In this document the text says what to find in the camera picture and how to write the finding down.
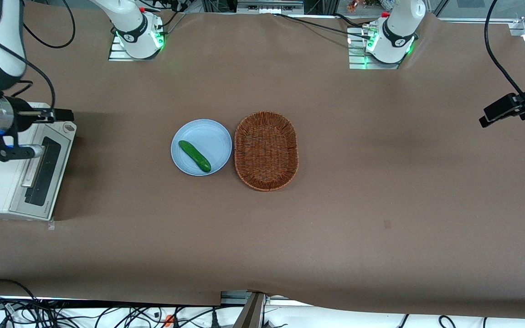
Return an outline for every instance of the table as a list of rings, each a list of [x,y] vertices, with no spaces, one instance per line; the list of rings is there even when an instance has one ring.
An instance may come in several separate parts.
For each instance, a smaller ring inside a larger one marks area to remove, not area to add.
[[[104,13],[73,12],[68,48],[25,36],[78,126],[56,230],[0,221],[0,277],[43,297],[211,305],[257,289],[354,311],[525,318],[525,121],[479,126],[511,91],[481,25],[427,15],[400,69],[361,71],[345,36],[271,15],[187,15],[155,61],[108,62]],[[65,9],[28,3],[25,22],[69,37]],[[525,89],[523,40],[506,26],[490,37]],[[48,101],[26,78],[25,100]],[[186,122],[233,133],[260,110],[298,133],[284,189],[249,189],[230,162],[207,177],[174,166]]]

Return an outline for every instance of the wicker basket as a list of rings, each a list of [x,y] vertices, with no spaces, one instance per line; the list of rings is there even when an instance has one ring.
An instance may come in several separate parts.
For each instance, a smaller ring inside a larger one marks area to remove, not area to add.
[[[258,112],[246,117],[236,129],[234,145],[236,172],[256,190],[277,190],[297,174],[297,136],[280,114]]]

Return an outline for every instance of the cucumber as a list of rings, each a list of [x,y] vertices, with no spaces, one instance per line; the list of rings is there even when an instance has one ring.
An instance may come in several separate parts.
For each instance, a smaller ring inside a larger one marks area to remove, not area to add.
[[[194,162],[196,162],[196,164],[198,164],[198,167],[200,168],[200,170],[206,173],[212,170],[212,166],[210,166],[210,162],[208,162],[206,157],[204,157],[194,147],[194,145],[192,145],[191,143],[188,143],[185,140],[180,140],[177,144],[180,146],[181,150],[183,150],[186,154],[188,154],[188,156],[192,158]]]

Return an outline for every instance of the floor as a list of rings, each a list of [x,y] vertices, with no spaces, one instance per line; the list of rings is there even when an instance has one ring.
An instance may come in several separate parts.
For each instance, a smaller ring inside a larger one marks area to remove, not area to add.
[[[192,307],[183,309],[178,315],[178,319],[188,319],[195,315],[212,309],[211,307]],[[229,307],[217,310],[217,318],[222,328],[229,328],[234,324],[241,311],[241,307]],[[61,314],[64,316],[87,316],[89,318],[74,319],[77,328],[93,328],[97,321],[95,316],[100,315],[104,309],[63,309]],[[173,307],[150,308],[144,313],[153,318],[165,318],[172,314]],[[21,317],[31,318],[27,311],[14,313],[14,318],[21,321]],[[124,328],[120,323],[121,319],[129,314],[128,309],[120,309],[103,315],[98,322],[98,328]],[[5,312],[0,311],[0,322],[4,319]],[[287,328],[397,328],[404,315],[392,313],[366,313],[338,311],[325,309],[322,307],[285,307],[285,306],[267,306],[265,307],[265,322],[268,320],[271,328],[278,328],[286,325]],[[482,328],[483,318],[450,316],[457,328]],[[192,328],[210,328],[212,324],[212,315],[204,314],[192,320]],[[447,319],[443,320],[444,326],[451,328]],[[34,328],[33,324],[18,325],[21,328]],[[153,323],[143,318],[135,319],[129,328],[162,328],[163,324]],[[410,315],[404,328],[439,328],[439,316],[432,315]],[[59,324],[59,328],[70,328],[64,324]],[[525,319],[499,319],[489,318],[486,322],[486,328],[525,328]]]

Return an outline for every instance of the light blue plate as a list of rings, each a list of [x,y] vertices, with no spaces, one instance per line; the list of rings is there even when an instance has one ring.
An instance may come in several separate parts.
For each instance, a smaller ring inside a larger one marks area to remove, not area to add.
[[[200,170],[179,146],[178,142],[185,140],[210,162],[212,170],[208,173]],[[175,133],[171,141],[171,158],[175,165],[184,173],[192,176],[207,176],[220,170],[228,162],[232,153],[232,138],[228,130],[220,123],[212,120],[195,120],[187,123]]]

